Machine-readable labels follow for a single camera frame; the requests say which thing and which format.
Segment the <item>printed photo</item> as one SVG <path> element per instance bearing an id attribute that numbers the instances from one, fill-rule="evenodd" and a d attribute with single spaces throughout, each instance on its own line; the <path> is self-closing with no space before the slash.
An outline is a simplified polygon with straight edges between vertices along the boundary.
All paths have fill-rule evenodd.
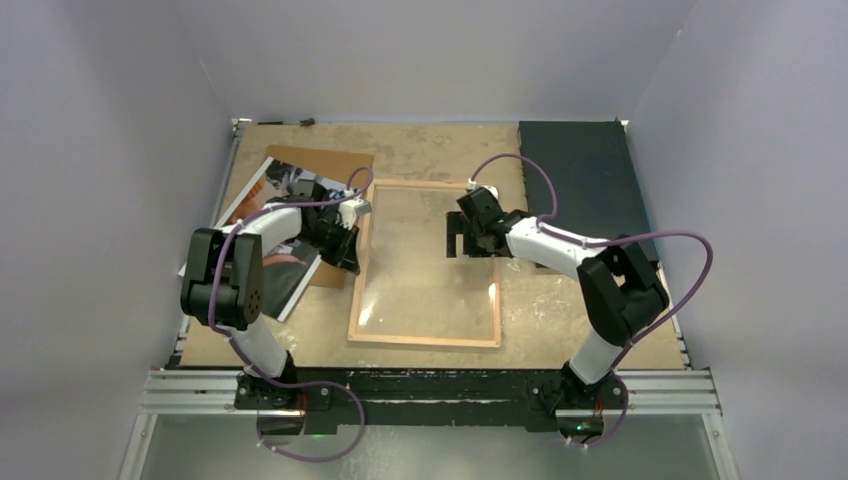
<path id="1" fill-rule="evenodd" d="M 346 183 L 329 180 L 318 174 L 267 158 L 233 203 L 225 210 L 221 219 L 211 228 L 223 228 L 256 212 L 275 197 L 289 195 L 299 180 L 314 180 L 336 195 L 346 187 L 359 188 Z M 317 251 L 297 240 L 290 240 L 269 250 L 263 260 L 264 295 L 260 315 L 284 320 L 299 296 L 309 283 L 320 263 Z M 181 270 L 183 277 L 185 266 Z"/>

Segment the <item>brown backing board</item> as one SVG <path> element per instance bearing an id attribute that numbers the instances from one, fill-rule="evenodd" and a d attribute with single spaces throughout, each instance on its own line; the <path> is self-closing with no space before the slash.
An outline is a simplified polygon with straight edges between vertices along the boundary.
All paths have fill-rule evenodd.
<path id="1" fill-rule="evenodd" d="M 374 156 L 370 154 L 286 145 L 270 145 L 265 154 L 282 163 L 301 167 L 329 180 L 340 182 L 342 186 L 345 186 L 357 168 L 372 167 L 374 163 Z M 341 289 L 344 287 L 346 278 L 346 271 L 322 263 L 312 276 L 309 285 Z"/>

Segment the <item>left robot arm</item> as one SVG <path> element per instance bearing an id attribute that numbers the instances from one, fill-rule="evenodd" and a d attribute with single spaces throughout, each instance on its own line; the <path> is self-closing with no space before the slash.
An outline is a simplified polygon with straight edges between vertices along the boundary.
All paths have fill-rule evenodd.
<path id="1" fill-rule="evenodd" d="M 275 246 L 297 240 L 315 248 L 319 260 L 357 274 L 358 221 L 370 211 L 360 190 L 346 187 L 333 195 L 314 180 L 299 180 L 289 195 L 223 228 L 199 228 L 190 238 L 181 309 L 225 339 L 272 408 L 289 407 L 298 390 L 314 384 L 298 381 L 289 352 L 259 318 L 263 260 Z"/>

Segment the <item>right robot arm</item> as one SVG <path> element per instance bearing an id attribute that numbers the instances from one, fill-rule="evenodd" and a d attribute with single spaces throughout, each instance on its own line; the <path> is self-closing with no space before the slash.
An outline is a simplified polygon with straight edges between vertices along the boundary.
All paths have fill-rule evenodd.
<path id="1" fill-rule="evenodd" d="M 576 407 L 596 399 L 625 348 L 670 304 L 655 265 L 637 243 L 579 238 L 548 228 L 522 210 L 506 212 L 489 187 L 478 186 L 446 214 L 446 255 L 518 258 L 575 280 L 590 330 L 561 370 L 561 392 Z"/>

